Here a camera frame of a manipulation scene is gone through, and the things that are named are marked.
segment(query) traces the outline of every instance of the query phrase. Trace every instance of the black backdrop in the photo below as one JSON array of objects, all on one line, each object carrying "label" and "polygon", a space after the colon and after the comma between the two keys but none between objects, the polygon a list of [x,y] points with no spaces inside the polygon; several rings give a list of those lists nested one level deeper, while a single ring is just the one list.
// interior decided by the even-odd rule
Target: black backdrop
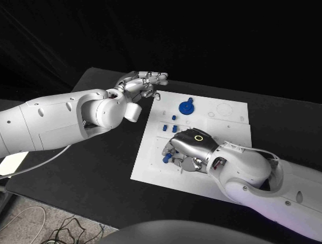
[{"label": "black backdrop", "polygon": [[322,103],[322,14],[217,1],[0,0],[0,98],[70,92],[89,67]]}]

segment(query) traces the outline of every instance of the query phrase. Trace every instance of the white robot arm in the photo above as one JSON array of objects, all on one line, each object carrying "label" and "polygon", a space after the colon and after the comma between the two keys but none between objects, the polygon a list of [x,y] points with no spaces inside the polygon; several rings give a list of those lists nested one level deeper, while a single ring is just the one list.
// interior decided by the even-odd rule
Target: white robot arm
[{"label": "white robot arm", "polygon": [[[206,173],[222,194],[270,220],[322,241],[322,173],[229,142],[218,145],[198,129],[175,134],[162,155],[185,171]],[[185,158],[178,159],[179,152]],[[268,191],[260,189],[268,180]]]},{"label": "white robot arm", "polygon": [[159,94],[166,73],[130,72],[109,90],[86,90],[30,100],[0,112],[0,158],[21,151],[61,148],[107,132],[123,117],[136,122],[140,97]]}]

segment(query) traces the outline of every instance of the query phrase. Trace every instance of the white cable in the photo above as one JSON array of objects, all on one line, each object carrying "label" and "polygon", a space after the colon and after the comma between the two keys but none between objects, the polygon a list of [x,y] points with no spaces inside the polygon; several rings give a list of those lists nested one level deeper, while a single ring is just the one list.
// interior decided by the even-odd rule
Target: white cable
[{"label": "white cable", "polygon": [[9,177],[9,176],[14,176],[14,175],[17,175],[17,174],[21,174],[21,173],[30,171],[31,169],[38,168],[38,167],[40,167],[41,165],[44,165],[48,161],[54,160],[54,159],[64,153],[64,151],[68,149],[68,147],[70,147],[70,145],[68,145],[68,146],[58,152],[58,154],[57,154],[54,157],[51,157],[51,158],[50,158],[48,160],[45,160],[42,163],[37,164],[35,166],[32,166],[32,167],[30,167],[30,168],[27,168],[27,169],[22,169],[21,171],[18,171],[18,172],[15,172],[15,173],[11,173],[11,174],[7,174],[7,175],[1,176],[0,179],[4,179],[4,178],[7,178],[7,177]]},{"label": "white cable", "polygon": [[2,229],[9,225],[9,223],[15,220],[15,218],[19,216],[19,214],[21,214],[25,210],[28,210],[28,209],[31,209],[31,208],[35,208],[35,207],[38,207],[38,208],[42,210],[42,213],[44,213],[44,221],[42,221],[42,224],[41,224],[38,233],[35,234],[34,239],[32,239],[32,241],[30,242],[30,244],[34,242],[34,240],[35,240],[35,238],[37,238],[37,236],[38,236],[38,234],[40,234],[40,232],[41,232],[41,229],[42,229],[42,227],[44,227],[44,224],[45,224],[45,210],[44,210],[42,207],[40,207],[40,206],[32,206],[32,207],[25,208],[25,209],[15,215],[15,217],[11,219],[11,221],[4,225],[4,227],[1,228],[1,230],[2,230]]},{"label": "white cable", "polygon": [[280,158],[277,157],[275,154],[270,153],[268,151],[265,151],[265,150],[263,150],[263,149],[244,147],[244,146],[240,146],[240,145],[237,145],[237,144],[234,144],[234,143],[231,143],[231,142],[228,142],[228,141],[224,141],[224,142],[225,142],[227,144],[232,145],[232,146],[237,146],[237,147],[242,148],[242,149],[252,150],[252,151],[261,151],[263,153],[270,154],[270,155],[274,157],[274,160],[280,159]]}]

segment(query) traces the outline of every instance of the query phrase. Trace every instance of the blue knob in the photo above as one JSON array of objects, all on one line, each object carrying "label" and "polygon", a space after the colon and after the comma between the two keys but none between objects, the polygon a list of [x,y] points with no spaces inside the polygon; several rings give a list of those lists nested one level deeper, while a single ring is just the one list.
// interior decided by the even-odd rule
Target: blue knob
[{"label": "blue knob", "polygon": [[193,112],[192,98],[188,98],[188,101],[179,104],[179,112],[185,115],[192,114]]},{"label": "blue knob", "polygon": [[162,162],[166,164],[168,163],[168,159],[172,157],[172,155],[170,154],[166,154],[165,155],[165,157],[163,157],[163,159],[162,159]]}]

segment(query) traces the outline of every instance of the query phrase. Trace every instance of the black table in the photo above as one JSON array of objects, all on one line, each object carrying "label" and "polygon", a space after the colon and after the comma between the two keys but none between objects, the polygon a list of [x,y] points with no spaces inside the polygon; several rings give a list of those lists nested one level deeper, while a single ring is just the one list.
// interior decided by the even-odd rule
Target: black table
[{"label": "black table", "polygon": [[[109,89],[120,76],[119,72],[91,68],[73,91]],[[270,89],[275,85],[267,81]],[[252,147],[322,171],[320,104],[179,81],[169,81],[168,86],[158,88],[245,102]],[[316,243],[244,206],[130,180],[150,104],[152,99],[140,100],[142,112],[136,123],[124,119],[116,129],[74,144],[41,168],[14,176],[7,184],[8,192],[116,228],[143,221],[178,219],[227,227],[274,243]],[[18,169],[41,163],[58,151],[28,153]]]}]

